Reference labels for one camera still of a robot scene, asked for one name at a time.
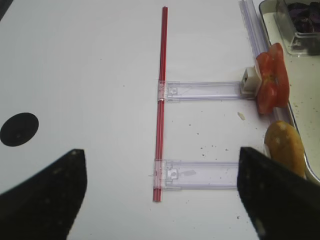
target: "red pepper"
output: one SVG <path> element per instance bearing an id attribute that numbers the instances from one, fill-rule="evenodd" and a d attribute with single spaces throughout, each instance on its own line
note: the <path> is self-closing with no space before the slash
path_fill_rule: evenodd
<path id="1" fill-rule="evenodd" d="M 274 107 L 284 108 L 289 102 L 289 79 L 280 43 L 273 44 L 268 52 L 256 58 L 262 78 L 257 94 L 260 114 L 269 114 Z"/>

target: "yellow potato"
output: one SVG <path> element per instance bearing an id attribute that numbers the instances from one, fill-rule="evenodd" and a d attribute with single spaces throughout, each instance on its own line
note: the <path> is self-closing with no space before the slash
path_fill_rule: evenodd
<path id="1" fill-rule="evenodd" d="M 271 158 L 282 163 L 295 174 L 305 176 L 305 149 L 297 130 L 285 121 L 272 123 L 264 138 Z"/>

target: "purple food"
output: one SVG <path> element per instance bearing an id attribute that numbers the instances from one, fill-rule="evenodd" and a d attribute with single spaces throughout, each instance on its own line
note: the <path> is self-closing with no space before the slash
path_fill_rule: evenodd
<path id="1" fill-rule="evenodd" d="M 287 5 L 290 18 L 295 29 L 302 34 L 320 33 L 320 2 L 310 5 L 296 2 Z"/>

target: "black circle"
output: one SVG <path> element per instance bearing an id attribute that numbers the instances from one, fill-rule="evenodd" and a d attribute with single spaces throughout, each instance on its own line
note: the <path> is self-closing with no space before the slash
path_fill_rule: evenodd
<path id="1" fill-rule="evenodd" d="M 16 147 L 28 142 L 39 127 L 38 118 L 29 112 L 22 112 L 9 118 L 1 127 L 0 140 L 4 145 Z"/>

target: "white table surface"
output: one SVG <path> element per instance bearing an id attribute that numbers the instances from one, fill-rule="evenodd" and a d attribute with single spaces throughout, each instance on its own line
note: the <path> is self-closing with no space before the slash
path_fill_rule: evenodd
<path id="1" fill-rule="evenodd" d="M 164 5 L 168 80 L 234 81 L 253 64 L 236 0 L 14 0 L 0 22 L 0 125 L 21 112 L 39 119 L 26 144 L 0 144 L 0 192 L 85 149 L 88 186 L 69 240 L 258 239 L 237 191 L 152 202 Z M 237 129 L 246 144 L 263 142 L 266 122 L 248 127 L 252 103 L 177 104 L 166 105 L 165 158 L 237 161 Z"/>

